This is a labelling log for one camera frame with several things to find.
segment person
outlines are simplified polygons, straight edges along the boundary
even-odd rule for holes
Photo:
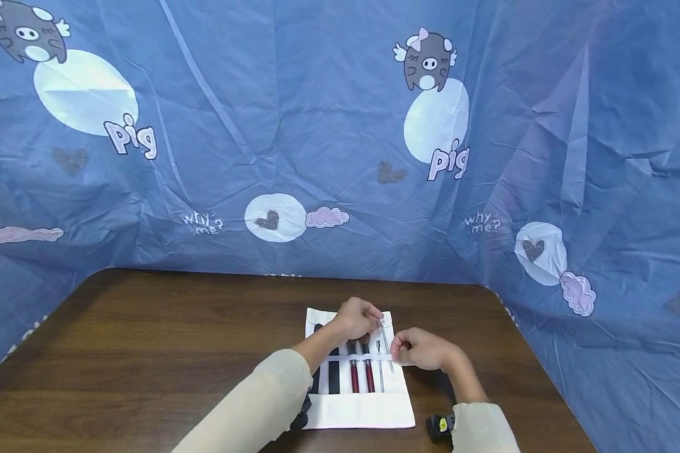
[[[299,414],[312,374],[332,349],[373,333],[383,313],[370,302],[350,297],[330,323],[290,349],[260,362],[182,439],[173,453],[258,453],[289,430]],[[449,376],[456,400],[451,433],[454,452],[518,452],[516,439],[497,405],[489,402],[472,363],[455,345],[418,328],[399,332],[393,360]]]

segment brown table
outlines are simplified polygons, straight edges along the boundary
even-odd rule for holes
[[[307,306],[336,310],[351,295],[392,311],[396,329],[460,344],[523,452],[596,451],[486,289],[114,270],[0,367],[0,453],[169,453],[259,361],[302,339]],[[449,452],[423,427],[450,410],[446,395],[429,373],[405,373],[415,429],[289,433],[263,452]]]

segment hand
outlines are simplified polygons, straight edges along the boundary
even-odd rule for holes
[[[331,323],[339,326],[345,337],[344,342],[346,342],[360,338],[366,333],[373,333],[381,326],[381,319],[383,319],[382,311],[375,308],[373,304],[360,297],[350,297],[340,307]]]
[[[399,332],[393,338],[390,353],[394,362],[444,372],[457,358],[463,357],[463,351],[455,344],[417,327]]]

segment dark red handle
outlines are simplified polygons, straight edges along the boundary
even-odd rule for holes
[[[355,366],[355,361],[350,362],[350,377],[353,378],[353,393],[360,393],[360,382],[358,382],[358,367]]]
[[[375,382],[373,381],[373,367],[370,366],[370,361],[365,361],[365,378],[368,379],[368,393],[375,392]]]

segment pig with wings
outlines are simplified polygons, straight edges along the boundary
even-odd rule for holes
[[[15,61],[24,59],[58,63],[66,62],[64,38],[70,36],[70,25],[63,19],[55,21],[48,11],[20,3],[0,0],[0,46]]]
[[[408,90],[419,87],[423,91],[442,90],[448,80],[448,71],[456,64],[456,49],[450,39],[438,33],[429,33],[421,27],[417,35],[406,41],[406,47],[396,43],[395,61],[402,62]]]

